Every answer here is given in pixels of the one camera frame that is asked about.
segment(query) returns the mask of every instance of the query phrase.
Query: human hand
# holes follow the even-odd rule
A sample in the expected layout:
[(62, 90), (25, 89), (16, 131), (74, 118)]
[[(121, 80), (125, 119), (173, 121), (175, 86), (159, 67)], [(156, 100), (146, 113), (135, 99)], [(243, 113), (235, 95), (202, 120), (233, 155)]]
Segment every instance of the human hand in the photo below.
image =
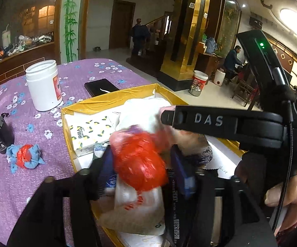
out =
[[(240, 161), (235, 169), (235, 175), (238, 176), (244, 183), (247, 182), (247, 173), (244, 163)], [(277, 207), (281, 196), (282, 184), (277, 184), (269, 189), (265, 195), (264, 203), (269, 207)], [(275, 235), (278, 232), (286, 230), (297, 223), (297, 175), (290, 178), (286, 195), (283, 201), (283, 206), (288, 205), (287, 214), (282, 222), (282, 225), (276, 228)]]

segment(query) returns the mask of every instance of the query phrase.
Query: purple tablecloth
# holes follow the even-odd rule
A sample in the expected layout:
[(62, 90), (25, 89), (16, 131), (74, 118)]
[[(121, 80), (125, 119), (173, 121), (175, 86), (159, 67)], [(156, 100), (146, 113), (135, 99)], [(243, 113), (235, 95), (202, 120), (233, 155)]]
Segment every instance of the purple tablecloth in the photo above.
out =
[[(119, 89), (149, 84), (131, 70), (111, 59), (86, 59), (58, 66), (63, 103), (49, 112), (34, 108), (26, 77), (12, 79), (0, 86), (0, 114), (10, 113), (6, 122), (12, 126), (15, 144), (39, 144), (44, 165), (35, 169), (11, 167), (6, 155), (0, 154), (0, 241), (7, 243), (21, 212), (36, 188), (47, 176), (57, 179), (74, 174), (67, 151), (60, 109), (89, 98), (86, 82), (106, 78)], [(66, 221), (67, 242), (72, 242)]]

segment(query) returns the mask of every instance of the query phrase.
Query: pillar base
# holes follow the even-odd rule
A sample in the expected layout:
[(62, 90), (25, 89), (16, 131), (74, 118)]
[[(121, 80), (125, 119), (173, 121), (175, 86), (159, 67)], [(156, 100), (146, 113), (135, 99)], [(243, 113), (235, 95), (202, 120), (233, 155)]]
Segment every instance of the pillar base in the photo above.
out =
[(193, 82), (192, 79), (188, 80), (176, 80), (173, 77), (163, 73), (162, 71), (158, 72), (157, 80), (164, 85), (168, 86), (173, 91), (181, 91), (190, 89)]

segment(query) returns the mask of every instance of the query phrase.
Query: blue jacket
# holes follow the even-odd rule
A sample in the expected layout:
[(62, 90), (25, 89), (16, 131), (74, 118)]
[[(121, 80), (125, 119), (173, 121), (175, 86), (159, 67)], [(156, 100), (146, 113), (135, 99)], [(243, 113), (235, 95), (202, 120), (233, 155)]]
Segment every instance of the blue jacket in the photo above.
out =
[(224, 67), (229, 71), (233, 71), (235, 69), (235, 64), (241, 66), (242, 62), (237, 58), (237, 53), (235, 49), (232, 49), (225, 58)]

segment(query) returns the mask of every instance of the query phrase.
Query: green bamboo painting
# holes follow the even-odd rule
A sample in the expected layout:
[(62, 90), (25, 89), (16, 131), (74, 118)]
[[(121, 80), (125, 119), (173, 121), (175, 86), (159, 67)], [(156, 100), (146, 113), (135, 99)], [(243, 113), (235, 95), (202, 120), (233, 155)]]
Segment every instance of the green bamboo painting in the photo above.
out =
[(77, 4), (74, 0), (66, 0), (63, 4), (65, 9), (65, 50), (67, 62), (72, 62), (77, 59), (77, 54), (72, 52), (72, 46), (77, 40), (77, 35), (74, 32), (74, 25), (77, 25), (76, 17), (78, 12), (75, 11)]

